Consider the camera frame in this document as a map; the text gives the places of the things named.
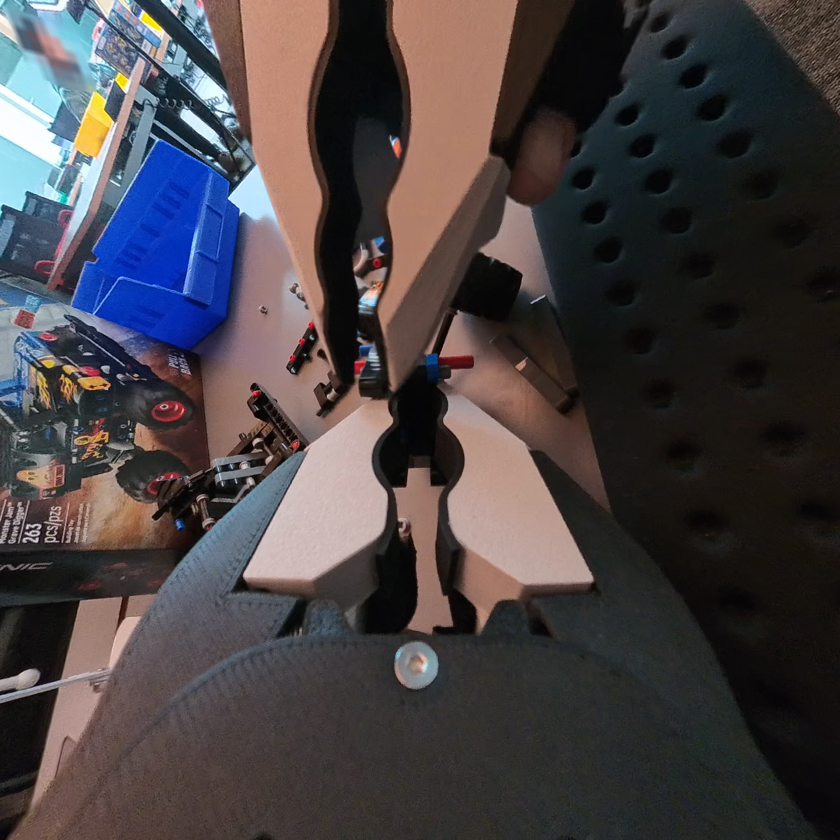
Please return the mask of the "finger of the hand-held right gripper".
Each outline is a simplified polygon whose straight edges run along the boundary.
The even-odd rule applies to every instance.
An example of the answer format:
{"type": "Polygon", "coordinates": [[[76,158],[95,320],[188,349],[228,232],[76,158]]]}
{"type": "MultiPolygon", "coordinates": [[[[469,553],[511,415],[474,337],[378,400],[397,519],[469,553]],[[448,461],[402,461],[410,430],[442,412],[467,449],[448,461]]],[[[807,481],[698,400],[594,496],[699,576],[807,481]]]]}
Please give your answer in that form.
{"type": "Polygon", "coordinates": [[[316,141],[316,104],[338,32],[338,4],[243,1],[241,32],[251,144],[310,313],[343,385],[354,381],[351,316],[330,288],[321,240],[329,187],[316,141]]]}
{"type": "Polygon", "coordinates": [[[380,363],[398,390],[503,215],[515,137],[573,2],[399,1],[386,33],[407,97],[407,140],[388,196],[392,264],[380,363]]]}

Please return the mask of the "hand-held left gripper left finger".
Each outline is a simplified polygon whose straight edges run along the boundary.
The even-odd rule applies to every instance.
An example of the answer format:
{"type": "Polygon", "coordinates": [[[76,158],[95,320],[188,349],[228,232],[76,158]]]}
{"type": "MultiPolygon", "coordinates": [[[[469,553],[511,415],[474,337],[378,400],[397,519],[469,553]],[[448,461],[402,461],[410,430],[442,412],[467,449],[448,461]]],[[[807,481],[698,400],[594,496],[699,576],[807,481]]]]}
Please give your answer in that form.
{"type": "Polygon", "coordinates": [[[332,602],[363,632],[406,630],[417,552],[413,534],[399,538],[395,494],[372,466],[386,404],[363,404],[308,447],[245,567],[250,590],[332,602]]]}

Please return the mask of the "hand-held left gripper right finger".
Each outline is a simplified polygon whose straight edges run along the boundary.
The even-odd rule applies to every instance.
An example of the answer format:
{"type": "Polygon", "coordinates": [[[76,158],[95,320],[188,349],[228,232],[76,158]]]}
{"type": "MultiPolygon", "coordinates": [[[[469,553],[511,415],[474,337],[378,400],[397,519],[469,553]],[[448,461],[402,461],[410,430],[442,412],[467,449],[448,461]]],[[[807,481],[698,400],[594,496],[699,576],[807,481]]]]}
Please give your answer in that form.
{"type": "Polygon", "coordinates": [[[529,447],[468,398],[444,393],[436,563],[442,592],[485,623],[500,602],[589,591],[594,576],[529,447]]]}

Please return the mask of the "toy truck chassis with motor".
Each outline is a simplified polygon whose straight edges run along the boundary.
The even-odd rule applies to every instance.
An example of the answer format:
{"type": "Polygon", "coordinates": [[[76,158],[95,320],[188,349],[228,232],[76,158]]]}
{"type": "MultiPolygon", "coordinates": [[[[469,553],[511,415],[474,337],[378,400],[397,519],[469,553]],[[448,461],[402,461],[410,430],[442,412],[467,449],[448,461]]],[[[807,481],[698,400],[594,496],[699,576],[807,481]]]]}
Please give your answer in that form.
{"type": "Polygon", "coordinates": [[[211,530],[221,518],[308,440],[261,384],[250,386],[247,406],[256,424],[230,453],[189,476],[162,479],[152,519],[170,517],[178,531],[211,530]]]}

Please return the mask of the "black connector with red axle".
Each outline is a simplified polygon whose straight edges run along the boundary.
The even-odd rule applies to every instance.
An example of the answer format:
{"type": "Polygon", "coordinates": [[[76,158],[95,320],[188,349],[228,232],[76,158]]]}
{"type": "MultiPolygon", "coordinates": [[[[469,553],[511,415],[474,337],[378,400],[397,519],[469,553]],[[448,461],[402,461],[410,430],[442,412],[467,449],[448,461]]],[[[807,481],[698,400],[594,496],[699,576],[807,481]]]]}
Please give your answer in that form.
{"type": "Polygon", "coordinates": [[[441,389],[453,371],[470,370],[470,354],[427,353],[386,404],[391,424],[373,448],[372,466],[386,489],[405,487],[411,469],[428,468],[430,484],[448,487],[460,477],[465,457],[444,425],[448,400],[441,389]]]}

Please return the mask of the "person's right hand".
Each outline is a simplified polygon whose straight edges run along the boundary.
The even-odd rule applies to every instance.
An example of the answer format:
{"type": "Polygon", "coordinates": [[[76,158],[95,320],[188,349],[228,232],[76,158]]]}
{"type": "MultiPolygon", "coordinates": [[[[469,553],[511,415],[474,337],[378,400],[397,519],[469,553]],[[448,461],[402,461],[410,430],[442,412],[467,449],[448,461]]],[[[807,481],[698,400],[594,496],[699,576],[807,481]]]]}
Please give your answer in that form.
{"type": "Polygon", "coordinates": [[[551,197],[562,180],[577,135],[570,116],[540,107],[521,135],[507,187],[510,199],[533,207],[551,197]]]}

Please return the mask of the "small black white toy piece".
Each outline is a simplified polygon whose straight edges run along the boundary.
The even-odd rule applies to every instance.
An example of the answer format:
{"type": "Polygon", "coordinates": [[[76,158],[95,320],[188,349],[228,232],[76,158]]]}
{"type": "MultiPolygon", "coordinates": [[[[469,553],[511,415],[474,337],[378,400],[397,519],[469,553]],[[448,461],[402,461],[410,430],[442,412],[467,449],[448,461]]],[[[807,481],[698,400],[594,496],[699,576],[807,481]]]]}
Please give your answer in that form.
{"type": "Polygon", "coordinates": [[[341,380],[335,371],[328,371],[327,381],[319,382],[313,388],[313,394],[318,402],[316,417],[324,417],[329,414],[348,390],[349,386],[341,380]]]}

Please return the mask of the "long grey toy beam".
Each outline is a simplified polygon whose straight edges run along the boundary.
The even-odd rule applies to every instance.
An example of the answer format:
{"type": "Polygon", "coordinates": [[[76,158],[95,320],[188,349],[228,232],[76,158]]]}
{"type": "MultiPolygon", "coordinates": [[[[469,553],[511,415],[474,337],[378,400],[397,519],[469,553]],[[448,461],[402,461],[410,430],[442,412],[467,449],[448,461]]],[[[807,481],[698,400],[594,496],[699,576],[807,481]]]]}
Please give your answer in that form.
{"type": "Polygon", "coordinates": [[[571,400],[575,400],[579,395],[579,388],[571,352],[550,299],[546,295],[532,299],[529,310],[538,349],[538,363],[560,389],[571,400]]]}
{"type": "Polygon", "coordinates": [[[513,339],[507,335],[499,334],[490,342],[490,345],[555,411],[560,414],[567,414],[572,409],[574,406],[573,396],[551,379],[513,339]]]}

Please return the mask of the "row of toy set boxes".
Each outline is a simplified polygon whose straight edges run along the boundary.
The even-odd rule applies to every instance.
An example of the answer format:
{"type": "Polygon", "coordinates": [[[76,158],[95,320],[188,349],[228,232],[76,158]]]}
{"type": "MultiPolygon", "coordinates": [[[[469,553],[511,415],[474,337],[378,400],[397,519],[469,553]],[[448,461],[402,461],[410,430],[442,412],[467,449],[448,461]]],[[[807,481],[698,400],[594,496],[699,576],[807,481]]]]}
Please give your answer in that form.
{"type": "Polygon", "coordinates": [[[95,2],[91,60],[129,76],[140,54],[162,61],[170,36],[135,2],[95,2]]]}

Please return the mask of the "black beam with red pins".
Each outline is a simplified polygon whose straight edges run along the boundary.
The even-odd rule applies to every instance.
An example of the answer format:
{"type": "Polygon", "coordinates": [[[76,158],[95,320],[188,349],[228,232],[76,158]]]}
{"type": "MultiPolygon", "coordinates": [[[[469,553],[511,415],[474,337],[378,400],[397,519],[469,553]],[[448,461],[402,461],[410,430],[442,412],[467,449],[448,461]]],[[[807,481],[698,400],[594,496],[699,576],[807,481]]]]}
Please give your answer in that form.
{"type": "Polygon", "coordinates": [[[289,355],[287,361],[287,371],[292,375],[299,375],[302,366],[310,360],[312,351],[316,342],[319,339],[319,331],[314,321],[309,321],[308,325],[297,342],[295,349],[289,355]]]}

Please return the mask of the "yellow bin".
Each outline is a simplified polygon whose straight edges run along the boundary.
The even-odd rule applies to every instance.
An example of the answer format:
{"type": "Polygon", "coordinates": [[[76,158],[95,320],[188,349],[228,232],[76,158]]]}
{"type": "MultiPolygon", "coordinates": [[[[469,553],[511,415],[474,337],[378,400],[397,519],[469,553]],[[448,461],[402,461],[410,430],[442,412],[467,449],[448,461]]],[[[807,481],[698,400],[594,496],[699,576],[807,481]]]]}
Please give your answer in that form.
{"type": "Polygon", "coordinates": [[[107,110],[108,101],[100,92],[93,92],[72,141],[79,154],[95,159],[111,132],[115,118],[107,110]]]}

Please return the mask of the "long wooden table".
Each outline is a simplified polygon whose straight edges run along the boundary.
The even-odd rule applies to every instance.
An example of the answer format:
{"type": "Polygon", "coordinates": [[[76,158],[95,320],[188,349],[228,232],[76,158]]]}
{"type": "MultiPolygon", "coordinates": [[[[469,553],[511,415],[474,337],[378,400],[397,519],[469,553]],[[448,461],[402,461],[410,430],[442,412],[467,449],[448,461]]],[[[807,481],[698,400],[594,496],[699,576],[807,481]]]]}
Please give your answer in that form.
{"type": "Polygon", "coordinates": [[[107,225],[116,206],[143,161],[156,110],[156,99],[143,88],[144,73],[153,61],[162,62],[172,38],[159,30],[161,42],[143,44],[140,57],[123,85],[111,86],[113,103],[119,105],[101,148],[80,175],[72,195],[75,204],[66,217],[64,234],[49,264],[47,289],[69,296],[81,268],[107,225]]]}

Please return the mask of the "blue plastic bin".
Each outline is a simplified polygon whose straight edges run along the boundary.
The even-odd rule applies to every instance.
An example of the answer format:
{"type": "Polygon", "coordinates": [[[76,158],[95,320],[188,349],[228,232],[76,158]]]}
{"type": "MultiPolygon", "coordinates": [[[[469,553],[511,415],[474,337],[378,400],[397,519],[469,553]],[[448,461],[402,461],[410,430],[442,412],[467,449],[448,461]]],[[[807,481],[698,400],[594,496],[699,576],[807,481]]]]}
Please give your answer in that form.
{"type": "Polygon", "coordinates": [[[71,305],[193,350],[228,314],[239,208],[208,165],[156,140],[80,273],[71,305]]]}

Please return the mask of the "toy truck set box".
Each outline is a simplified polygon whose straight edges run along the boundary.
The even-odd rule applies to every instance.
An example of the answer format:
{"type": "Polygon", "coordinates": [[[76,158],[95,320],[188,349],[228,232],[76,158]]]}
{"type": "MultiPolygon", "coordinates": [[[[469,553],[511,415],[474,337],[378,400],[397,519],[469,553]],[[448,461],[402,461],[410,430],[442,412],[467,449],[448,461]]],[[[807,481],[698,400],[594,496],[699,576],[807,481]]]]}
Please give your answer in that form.
{"type": "Polygon", "coordinates": [[[192,539],[159,491],[208,463],[195,353],[2,273],[2,607],[157,592],[192,539]]]}

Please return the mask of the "black perforated surface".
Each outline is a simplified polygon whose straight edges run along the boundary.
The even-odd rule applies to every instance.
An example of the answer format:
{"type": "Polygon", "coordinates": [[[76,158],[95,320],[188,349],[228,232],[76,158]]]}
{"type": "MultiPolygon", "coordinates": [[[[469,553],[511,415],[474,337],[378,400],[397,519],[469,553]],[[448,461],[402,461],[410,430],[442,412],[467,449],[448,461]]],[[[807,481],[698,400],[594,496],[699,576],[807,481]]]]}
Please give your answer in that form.
{"type": "Polygon", "coordinates": [[[747,2],[587,2],[619,59],[533,212],[612,514],[838,838],[838,102],[747,2]]]}

